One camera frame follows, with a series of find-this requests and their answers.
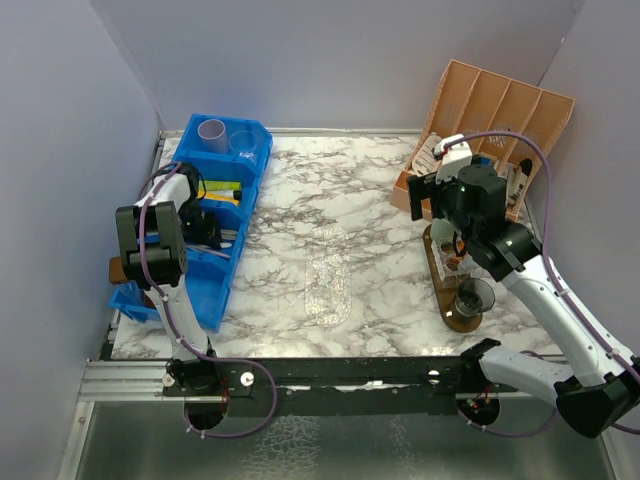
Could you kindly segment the clear square toothbrush holder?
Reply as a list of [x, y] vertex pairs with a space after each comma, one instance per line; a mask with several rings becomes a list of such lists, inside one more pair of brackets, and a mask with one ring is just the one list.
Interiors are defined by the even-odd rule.
[[464, 257], [455, 254], [451, 242], [436, 240], [432, 244], [432, 253], [436, 269], [433, 277], [440, 287], [457, 288], [462, 281], [483, 275], [483, 269], [468, 254]]

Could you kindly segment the dark blue plastic cup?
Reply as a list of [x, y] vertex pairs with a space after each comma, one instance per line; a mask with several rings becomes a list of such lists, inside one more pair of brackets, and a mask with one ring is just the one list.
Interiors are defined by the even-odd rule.
[[495, 304], [493, 288], [484, 280], [469, 278], [457, 287], [447, 317], [473, 319], [491, 310]]

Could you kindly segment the green plastic cup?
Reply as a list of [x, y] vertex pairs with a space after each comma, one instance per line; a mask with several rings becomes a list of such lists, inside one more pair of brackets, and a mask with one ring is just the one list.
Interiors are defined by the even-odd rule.
[[451, 244], [455, 230], [446, 220], [433, 219], [431, 223], [430, 237], [433, 242], [439, 244]]

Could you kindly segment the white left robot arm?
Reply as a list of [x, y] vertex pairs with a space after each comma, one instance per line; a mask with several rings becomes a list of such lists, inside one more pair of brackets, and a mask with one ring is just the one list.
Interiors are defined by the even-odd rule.
[[174, 386], [206, 395], [220, 385], [215, 351], [188, 295], [186, 233], [216, 241], [214, 218], [198, 197], [201, 176], [189, 163], [157, 170], [149, 190], [135, 204], [115, 212], [124, 276], [152, 302], [171, 341], [166, 374]]

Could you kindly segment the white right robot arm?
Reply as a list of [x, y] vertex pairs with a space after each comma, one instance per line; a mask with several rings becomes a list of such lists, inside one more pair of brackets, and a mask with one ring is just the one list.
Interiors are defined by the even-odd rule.
[[411, 215], [429, 201], [468, 255], [535, 316], [567, 363], [556, 365], [485, 340], [466, 352], [461, 383], [481, 391], [514, 387], [556, 407], [578, 434], [595, 438], [639, 404], [639, 358], [608, 332], [555, 269], [541, 243], [506, 216], [506, 181], [489, 165], [468, 165], [453, 178], [407, 180]]

